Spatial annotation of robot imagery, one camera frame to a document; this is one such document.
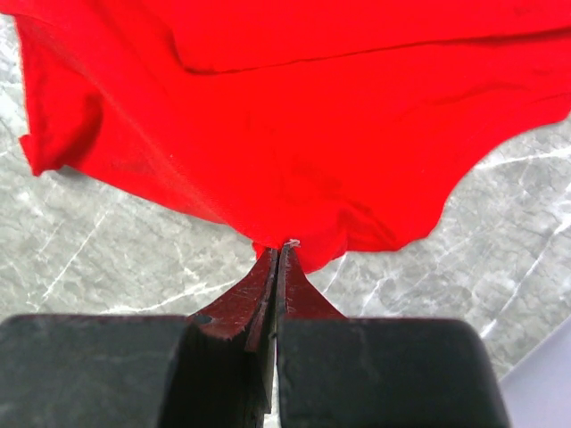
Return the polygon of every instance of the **grey marble surface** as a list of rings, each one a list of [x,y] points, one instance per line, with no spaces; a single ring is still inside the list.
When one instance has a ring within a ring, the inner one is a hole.
[[[192,313],[249,270],[250,243],[227,227],[88,178],[32,177],[18,143],[22,90],[12,21],[0,17],[0,319]],[[568,120],[486,157],[429,238],[347,254],[310,280],[349,316],[464,318],[503,375],[571,314],[570,249]]]

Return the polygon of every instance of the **red t-shirt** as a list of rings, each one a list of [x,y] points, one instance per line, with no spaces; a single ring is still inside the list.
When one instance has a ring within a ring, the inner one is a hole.
[[[307,271],[427,236],[458,181],[571,109],[569,0],[0,0],[34,174],[70,165]]]

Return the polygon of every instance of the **marble countertop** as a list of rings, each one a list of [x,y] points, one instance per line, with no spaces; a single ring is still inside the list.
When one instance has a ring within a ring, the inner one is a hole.
[[[0,319],[192,313],[249,270],[250,243],[228,227],[73,173],[32,177],[22,95],[17,37],[0,17]],[[467,320],[501,376],[571,314],[570,248],[568,120],[487,156],[429,238],[349,253],[310,280],[347,316]]]

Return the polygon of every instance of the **red cloth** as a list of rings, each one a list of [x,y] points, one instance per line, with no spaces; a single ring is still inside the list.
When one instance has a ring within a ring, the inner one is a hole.
[[[569,0],[0,0],[34,174],[70,165],[307,271],[427,236],[464,174],[571,109]]]

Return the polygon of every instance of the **white vein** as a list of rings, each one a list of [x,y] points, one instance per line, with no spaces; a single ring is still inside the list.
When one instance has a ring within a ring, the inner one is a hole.
[[[491,323],[484,326],[484,328],[480,332],[480,337],[484,339],[488,334],[490,334],[490,332],[493,330],[496,324],[498,324],[498,318],[493,319]]]
[[[73,260],[75,260],[77,258],[77,256],[83,251],[83,249],[85,248],[85,246],[87,245],[87,243],[89,242],[89,240],[91,239],[91,237],[94,235],[94,233],[97,231],[97,228],[99,228],[99,225],[101,225],[101,223],[105,220],[105,218],[107,217],[107,213],[109,212],[109,210],[107,210],[102,216],[101,218],[99,218],[96,222],[95,222],[95,226],[93,229],[91,229],[91,232],[89,232],[86,236],[86,239],[84,239],[83,243],[81,243],[81,245],[79,246],[78,250],[75,251],[75,253],[71,256],[71,258],[69,259],[69,261],[65,264],[65,266],[63,267],[63,269],[60,271],[60,273],[55,277],[55,279],[47,286],[46,292],[44,292],[44,294],[42,295],[42,297],[44,298],[43,301],[46,301],[46,299],[49,297],[49,295],[54,291],[54,287],[57,285],[57,283],[62,279],[63,274],[65,274],[65,272],[68,270],[68,268],[70,268],[71,263],[73,263]]]
[[[44,243],[44,245],[42,245],[42,248],[40,248],[37,251],[37,255],[39,256],[42,252],[44,252],[44,250],[46,249],[46,247],[50,244],[50,242],[54,239],[55,234],[57,233],[58,230],[60,230],[60,227],[62,227],[63,224],[63,220],[60,222],[59,225],[57,225],[57,227],[54,229],[54,231],[47,237],[46,242]]]
[[[20,270],[16,267],[16,265],[11,261],[8,264],[14,270],[14,272],[16,272],[16,275],[20,278],[20,284],[25,285],[26,281],[24,280],[24,277],[21,275]]]
[[[454,245],[452,245],[450,248],[446,249],[440,256],[438,256],[437,258],[435,258],[436,264],[440,265],[440,262],[442,261],[442,259],[444,259],[446,256],[452,254],[454,251],[456,251],[459,247],[461,247],[462,245],[464,245],[465,243],[467,243],[468,241],[470,241],[474,235],[476,234],[476,232],[478,231],[478,229],[480,228],[480,226],[478,226],[475,230],[473,230],[472,232],[468,233],[468,236],[466,236],[466,238],[464,238],[463,240],[461,240],[459,243],[455,243]]]
[[[371,299],[373,299],[373,296],[378,291],[378,289],[381,287],[381,285],[385,283],[385,279],[386,278],[379,279],[377,281],[377,284],[375,285],[375,288],[373,288],[373,291],[365,298],[365,301],[363,302],[363,308],[360,310],[360,313],[359,313],[360,317],[362,317],[365,314],[365,309],[367,308],[367,305],[369,304]]]
[[[516,162],[524,162],[524,161],[533,161],[535,159],[550,159],[550,158],[561,158],[564,159],[566,157],[571,156],[571,145],[568,147],[564,147],[562,149],[556,149],[551,152],[540,153],[540,154],[532,154],[530,156],[522,156],[519,158],[509,158],[503,160],[490,160],[486,163],[479,163],[474,167],[474,169],[492,169],[497,168],[502,165],[508,165],[510,163]]]
[[[232,281],[228,281],[225,282],[224,284],[219,284],[219,285],[214,285],[212,287],[208,287],[206,286],[206,283],[199,283],[199,284],[195,284],[192,287],[187,288],[186,290],[184,290],[183,292],[180,292],[179,294],[175,294],[174,296],[170,296],[168,299],[165,299],[159,303],[156,303],[154,305],[151,306],[147,306],[144,308],[133,308],[132,306],[129,305],[117,305],[114,306],[112,308],[106,309],[103,312],[100,312],[100,315],[109,315],[109,314],[127,314],[127,313],[140,313],[140,312],[150,312],[153,310],[156,310],[158,308],[161,308],[165,305],[168,305],[169,303],[172,303],[173,301],[177,301],[180,299],[183,299],[185,297],[188,296],[198,296],[201,294],[207,294],[209,292],[214,292],[220,289],[223,289],[225,287],[228,287],[231,284],[235,284],[236,281],[232,280]]]
[[[398,297],[394,300],[394,303],[389,306],[387,308],[388,312],[393,313],[394,309],[401,305],[402,301],[404,300],[404,298],[406,296],[409,296],[412,292],[414,292],[423,282],[425,279],[427,279],[430,274],[433,274],[434,272],[432,270],[428,270],[424,275],[422,275],[422,277],[416,281],[408,290],[405,290],[404,292],[402,292],[401,294],[398,295]]]
[[[565,207],[567,204],[569,204],[569,199],[567,196],[568,193],[571,193],[571,182],[567,185],[563,194],[554,204],[556,209],[553,214],[560,220],[560,224],[557,229],[555,229],[555,232],[553,232],[553,235],[559,235],[571,227],[571,212],[566,212],[564,209],[559,210],[559,207]]]
[[[172,243],[175,246],[175,250],[177,250],[177,255],[178,255],[178,264],[181,267],[184,267],[184,263],[183,263],[183,257],[182,257],[182,251],[180,250],[180,247],[178,246],[177,243]]]
[[[337,267],[337,270],[335,271],[335,273],[333,274],[333,276],[331,277],[331,281],[329,281],[329,284],[327,284],[327,287],[325,287],[325,289],[323,290],[323,295],[325,295],[327,293],[327,291],[329,290],[329,287],[331,287],[331,285],[333,285],[333,283],[335,282],[335,280],[337,279],[337,277],[339,276],[339,272],[341,272],[341,267],[343,266],[343,263],[345,262],[345,258],[347,257],[347,253],[345,253],[340,261],[339,261],[339,266]]]

